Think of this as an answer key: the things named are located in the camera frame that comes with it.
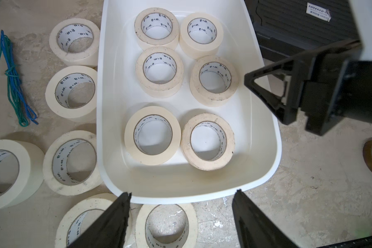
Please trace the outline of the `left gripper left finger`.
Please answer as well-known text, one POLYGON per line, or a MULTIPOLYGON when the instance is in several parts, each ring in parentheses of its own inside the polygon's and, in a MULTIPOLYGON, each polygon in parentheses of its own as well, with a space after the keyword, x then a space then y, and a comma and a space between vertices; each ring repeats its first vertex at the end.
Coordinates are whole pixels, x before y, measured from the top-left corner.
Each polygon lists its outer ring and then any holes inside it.
POLYGON ((131 193, 115 197, 107 210, 73 243, 71 248, 122 248, 130 227, 131 193))

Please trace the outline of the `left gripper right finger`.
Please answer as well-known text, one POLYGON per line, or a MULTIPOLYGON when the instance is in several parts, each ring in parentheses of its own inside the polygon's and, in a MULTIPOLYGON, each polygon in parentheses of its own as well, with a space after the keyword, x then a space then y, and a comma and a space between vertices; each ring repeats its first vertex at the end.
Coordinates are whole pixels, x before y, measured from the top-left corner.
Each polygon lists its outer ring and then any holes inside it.
POLYGON ((232 210, 242 248, 297 247, 241 190, 234 195, 232 210))

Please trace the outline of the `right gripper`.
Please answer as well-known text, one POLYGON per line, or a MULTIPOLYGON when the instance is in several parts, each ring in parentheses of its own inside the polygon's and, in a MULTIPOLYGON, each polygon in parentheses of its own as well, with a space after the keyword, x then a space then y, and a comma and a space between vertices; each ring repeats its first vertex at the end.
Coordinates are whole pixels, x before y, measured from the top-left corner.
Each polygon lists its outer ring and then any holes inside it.
POLYGON ((284 125, 296 121, 300 107, 307 116, 305 130, 319 136, 344 118, 372 124, 372 61, 360 60, 361 53, 356 40, 327 45, 317 55, 306 50, 246 73, 244 85, 284 125), (282 96, 256 83, 267 75, 283 81, 282 96))

